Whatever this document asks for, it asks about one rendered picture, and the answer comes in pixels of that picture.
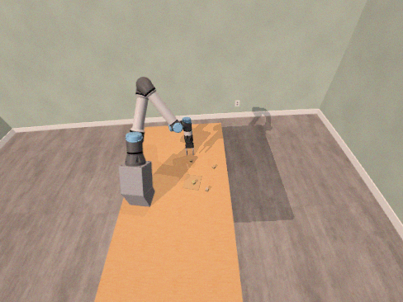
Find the tan flat mat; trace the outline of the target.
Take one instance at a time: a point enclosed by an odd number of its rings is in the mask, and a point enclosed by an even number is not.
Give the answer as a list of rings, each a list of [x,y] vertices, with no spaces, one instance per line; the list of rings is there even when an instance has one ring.
[[[201,183],[201,176],[194,176],[194,175],[186,175],[185,181],[183,183],[183,188],[187,189],[193,189],[193,190],[199,190],[199,186]],[[192,181],[195,181],[196,183],[193,185]]]

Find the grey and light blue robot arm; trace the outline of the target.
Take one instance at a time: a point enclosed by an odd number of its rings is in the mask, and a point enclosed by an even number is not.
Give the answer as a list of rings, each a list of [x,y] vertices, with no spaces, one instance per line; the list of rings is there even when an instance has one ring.
[[[135,105],[133,126],[130,129],[130,133],[126,134],[126,166],[130,167],[136,167],[145,164],[145,156],[143,155],[143,143],[141,142],[141,140],[145,136],[144,124],[148,100],[152,102],[161,116],[168,122],[170,132],[175,130],[177,133],[180,133],[182,131],[189,132],[192,130],[191,118],[183,117],[181,121],[178,121],[174,114],[164,103],[164,101],[161,99],[159,94],[156,92],[154,85],[148,78],[141,77],[137,79],[135,95],[137,96],[137,100]]]

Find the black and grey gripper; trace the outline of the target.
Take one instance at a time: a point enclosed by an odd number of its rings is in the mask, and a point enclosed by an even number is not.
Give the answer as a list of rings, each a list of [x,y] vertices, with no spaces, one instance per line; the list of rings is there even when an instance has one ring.
[[[185,131],[183,131],[183,133],[184,133],[184,140],[185,140],[185,150],[187,150],[187,149],[192,149],[192,150],[194,150],[194,143],[193,143],[193,137],[192,137],[192,130],[191,131],[189,131],[189,132],[185,132]]]

